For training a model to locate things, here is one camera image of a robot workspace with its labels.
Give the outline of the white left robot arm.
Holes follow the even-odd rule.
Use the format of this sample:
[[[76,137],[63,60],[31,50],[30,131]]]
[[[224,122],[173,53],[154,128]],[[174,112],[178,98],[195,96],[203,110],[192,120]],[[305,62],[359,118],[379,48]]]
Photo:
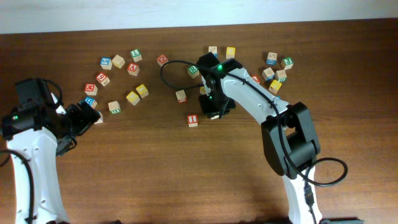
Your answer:
[[[58,182],[56,158],[74,149],[76,138],[101,115],[87,102],[63,107],[52,81],[29,78],[15,84],[19,104],[1,121],[3,151],[14,168],[16,223],[69,223]]]

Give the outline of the red C letter block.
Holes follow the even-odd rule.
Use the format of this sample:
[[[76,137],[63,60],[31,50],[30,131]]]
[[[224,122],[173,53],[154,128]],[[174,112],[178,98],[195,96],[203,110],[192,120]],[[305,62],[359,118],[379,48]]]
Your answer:
[[[159,64],[159,66],[162,67],[165,63],[169,61],[169,59],[166,55],[162,54],[156,58],[156,61]]]

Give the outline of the red side wooden block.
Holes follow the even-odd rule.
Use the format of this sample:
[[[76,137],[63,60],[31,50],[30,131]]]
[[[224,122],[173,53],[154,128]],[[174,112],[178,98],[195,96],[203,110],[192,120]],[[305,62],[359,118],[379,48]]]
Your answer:
[[[176,91],[176,92],[175,92],[175,95],[176,95],[177,101],[178,101],[179,103],[184,103],[184,102],[187,101],[187,96],[186,96],[184,90]]]

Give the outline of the red A letter block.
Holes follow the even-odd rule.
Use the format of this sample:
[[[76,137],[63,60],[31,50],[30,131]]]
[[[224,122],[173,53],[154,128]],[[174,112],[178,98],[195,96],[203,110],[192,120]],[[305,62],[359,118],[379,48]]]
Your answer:
[[[256,82],[256,83],[260,83],[260,79],[257,75],[252,76],[252,79]]]

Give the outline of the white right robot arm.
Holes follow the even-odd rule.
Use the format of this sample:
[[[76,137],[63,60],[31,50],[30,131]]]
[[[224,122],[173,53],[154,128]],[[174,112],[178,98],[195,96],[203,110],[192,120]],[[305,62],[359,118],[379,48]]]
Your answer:
[[[320,144],[308,108],[273,96],[233,58],[220,62],[209,52],[197,65],[206,90],[200,97],[204,114],[217,119],[241,105],[260,124],[266,160],[284,181],[289,221],[319,223],[313,177]]]

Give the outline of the red I letter block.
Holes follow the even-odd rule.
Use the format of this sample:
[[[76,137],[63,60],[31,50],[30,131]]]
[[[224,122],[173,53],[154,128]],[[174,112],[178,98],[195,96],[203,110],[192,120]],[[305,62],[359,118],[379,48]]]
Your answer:
[[[196,114],[188,115],[187,120],[190,128],[198,126],[198,116]]]

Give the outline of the green R letter block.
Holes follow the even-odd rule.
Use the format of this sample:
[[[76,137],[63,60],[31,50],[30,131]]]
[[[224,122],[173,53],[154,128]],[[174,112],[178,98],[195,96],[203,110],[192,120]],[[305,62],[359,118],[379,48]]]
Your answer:
[[[200,74],[200,72],[196,66],[192,65],[188,68],[188,74],[191,78],[195,78]]]

